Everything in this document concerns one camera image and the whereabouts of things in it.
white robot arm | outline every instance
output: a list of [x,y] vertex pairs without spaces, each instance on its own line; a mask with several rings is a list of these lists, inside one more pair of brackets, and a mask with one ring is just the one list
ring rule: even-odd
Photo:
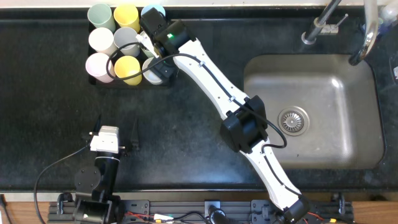
[[309,211],[309,205],[268,146],[265,107],[260,98],[250,99],[236,88],[210,60],[200,41],[182,21],[171,23],[152,9],[142,16],[140,25],[150,37],[154,52],[162,58],[174,55],[176,66],[188,74],[213,102],[223,120],[222,137],[232,150],[240,151],[259,174],[272,202],[282,211],[279,223],[299,221]]

wooden table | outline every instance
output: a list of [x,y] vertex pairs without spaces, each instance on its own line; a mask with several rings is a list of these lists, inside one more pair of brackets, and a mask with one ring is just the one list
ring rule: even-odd
[[[398,202],[353,202],[355,222],[357,224],[398,223]],[[49,203],[39,202],[39,209],[47,219]],[[8,211],[13,224],[40,224],[33,202],[9,202]],[[2,223],[8,224],[1,209]]]

countertop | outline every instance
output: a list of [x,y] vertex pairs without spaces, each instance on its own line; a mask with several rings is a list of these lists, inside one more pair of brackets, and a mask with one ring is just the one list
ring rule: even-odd
[[[220,70],[243,88],[243,69],[263,54],[351,54],[363,36],[363,9],[349,11],[338,35],[303,45],[300,35],[320,8],[167,9],[182,18]],[[140,151],[122,159],[115,191],[264,190],[250,163],[221,139],[221,119],[190,77],[178,75],[169,89],[115,90],[88,83],[86,9],[2,10],[0,16],[0,191],[33,189],[49,164],[84,145],[97,117],[130,134],[139,120]],[[365,170],[286,170],[302,191],[398,189],[398,29],[375,44],[366,61],[376,77],[386,151]],[[43,175],[43,191],[73,190],[75,172],[94,163],[86,150]]]

cup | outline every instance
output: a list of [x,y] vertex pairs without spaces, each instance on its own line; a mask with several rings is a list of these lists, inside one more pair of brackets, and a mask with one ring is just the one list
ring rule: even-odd
[[116,30],[112,10],[106,4],[95,4],[89,8],[87,18],[97,28],[104,27],[112,32]]
[[130,27],[133,28],[136,32],[139,32],[139,16],[138,10],[133,4],[122,4],[113,12],[113,17],[116,22],[120,25],[120,27]]
[[[138,60],[132,56],[123,56],[119,58],[114,64],[115,74],[119,78],[126,78],[128,76],[134,75],[137,72],[140,72],[140,65]],[[130,78],[128,80],[123,80],[125,83],[129,85],[138,85],[142,80],[142,75],[139,75],[134,78]]]
[[[136,38],[137,32],[130,27],[122,27],[118,29],[113,35],[113,42],[117,48],[121,46],[131,43],[138,42]],[[121,52],[126,56],[137,57],[139,55],[139,45],[130,45],[120,49]]]
[[[103,83],[109,83],[113,81],[113,79],[106,73],[105,69],[108,59],[109,56],[104,53],[95,53],[90,55],[86,61],[87,72]],[[108,69],[110,74],[115,76],[114,68],[111,62],[109,63]]]
[[[148,58],[144,64],[142,65],[142,70],[148,67],[149,63],[153,60],[154,58]],[[146,80],[148,80],[150,83],[153,85],[160,85],[163,83],[162,79],[160,79],[153,71],[148,70],[144,72],[144,77]]]
[[142,15],[144,15],[147,11],[149,11],[150,9],[155,8],[158,12],[162,13],[163,16],[166,16],[166,10],[164,10],[163,6],[158,5],[158,4],[151,4],[151,5],[147,5],[145,6],[142,10],[141,10],[141,17]]
[[[143,38],[145,39],[149,39],[149,36],[145,33],[145,31],[142,31],[139,35],[141,35]],[[155,57],[154,54],[152,54],[149,50],[145,49],[145,48],[141,48],[141,50],[143,51],[143,53],[148,57]]]
[[88,36],[88,43],[98,53],[108,56],[118,49],[113,43],[112,32],[104,27],[93,30]]

sink basin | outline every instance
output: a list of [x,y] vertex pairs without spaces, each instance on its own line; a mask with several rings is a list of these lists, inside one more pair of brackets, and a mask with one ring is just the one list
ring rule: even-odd
[[[274,149],[284,168],[365,169],[376,166],[384,141],[371,68],[349,55],[261,55],[244,69],[244,91],[258,95],[267,119],[287,138]],[[282,144],[268,127],[273,144]]]

